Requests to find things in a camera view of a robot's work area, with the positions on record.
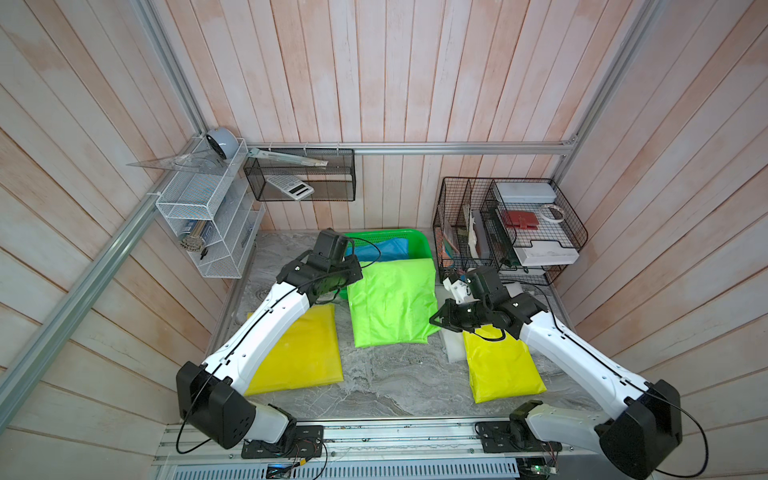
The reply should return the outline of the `green plastic basket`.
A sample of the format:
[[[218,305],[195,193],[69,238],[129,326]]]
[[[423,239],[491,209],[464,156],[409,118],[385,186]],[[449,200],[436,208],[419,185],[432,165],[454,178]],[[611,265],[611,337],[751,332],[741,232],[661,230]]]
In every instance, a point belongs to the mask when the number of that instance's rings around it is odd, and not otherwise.
[[[364,278],[342,289],[354,318],[404,314],[418,317],[436,311],[435,268],[426,237],[409,235],[369,238],[367,232],[349,234],[354,243],[345,258],[356,256]]]

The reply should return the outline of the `blue raincoat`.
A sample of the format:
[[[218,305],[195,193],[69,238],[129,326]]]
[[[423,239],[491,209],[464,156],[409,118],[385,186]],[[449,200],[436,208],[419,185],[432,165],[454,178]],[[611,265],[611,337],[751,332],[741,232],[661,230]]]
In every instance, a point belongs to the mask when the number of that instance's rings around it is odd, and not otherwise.
[[[363,238],[352,238],[354,253],[361,264],[407,260],[409,244],[404,238],[393,238],[379,242]]]

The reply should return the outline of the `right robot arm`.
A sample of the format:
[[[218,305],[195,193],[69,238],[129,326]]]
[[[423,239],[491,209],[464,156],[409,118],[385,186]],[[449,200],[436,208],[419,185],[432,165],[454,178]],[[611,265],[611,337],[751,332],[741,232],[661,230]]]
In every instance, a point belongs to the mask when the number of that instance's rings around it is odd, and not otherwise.
[[[507,423],[479,422],[487,453],[536,451],[550,442],[602,454],[632,479],[646,479],[682,443],[678,390],[664,380],[646,381],[581,339],[552,309],[523,292],[511,295],[492,266],[443,281],[450,296],[430,318],[456,333],[490,325],[543,354],[600,406],[598,413],[556,408],[530,400]]]

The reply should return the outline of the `light green raincoat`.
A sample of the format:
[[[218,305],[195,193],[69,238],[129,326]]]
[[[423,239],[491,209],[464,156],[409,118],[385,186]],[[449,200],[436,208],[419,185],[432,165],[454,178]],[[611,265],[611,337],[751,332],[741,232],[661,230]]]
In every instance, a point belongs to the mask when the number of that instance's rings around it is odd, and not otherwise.
[[[375,263],[347,288],[357,348],[426,344],[439,328],[436,269],[430,258]]]

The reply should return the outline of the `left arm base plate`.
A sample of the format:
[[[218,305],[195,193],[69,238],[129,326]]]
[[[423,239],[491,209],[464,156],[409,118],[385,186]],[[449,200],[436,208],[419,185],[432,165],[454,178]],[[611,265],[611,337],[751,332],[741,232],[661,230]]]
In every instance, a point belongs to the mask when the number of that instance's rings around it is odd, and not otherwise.
[[[321,425],[289,426],[276,443],[245,441],[242,459],[309,460],[323,455],[324,427]]]

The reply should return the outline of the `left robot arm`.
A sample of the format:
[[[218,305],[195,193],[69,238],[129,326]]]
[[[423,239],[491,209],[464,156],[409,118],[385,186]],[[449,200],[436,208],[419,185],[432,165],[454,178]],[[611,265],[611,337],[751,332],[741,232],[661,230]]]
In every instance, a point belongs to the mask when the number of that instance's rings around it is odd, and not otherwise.
[[[351,238],[332,229],[314,247],[285,264],[255,312],[202,363],[188,361],[176,374],[179,414],[224,449],[242,441],[283,442],[289,415],[249,402],[245,392],[282,336],[317,300],[363,279]]]

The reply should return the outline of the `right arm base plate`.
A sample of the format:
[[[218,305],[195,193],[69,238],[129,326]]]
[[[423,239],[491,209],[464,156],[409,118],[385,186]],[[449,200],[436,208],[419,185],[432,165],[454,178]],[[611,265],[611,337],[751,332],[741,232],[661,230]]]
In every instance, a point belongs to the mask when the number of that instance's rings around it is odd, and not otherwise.
[[[558,454],[560,442],[541,441],[533,436],[524,422],[481,421],[474,425],[475,434],[486,454],[545,453]]]

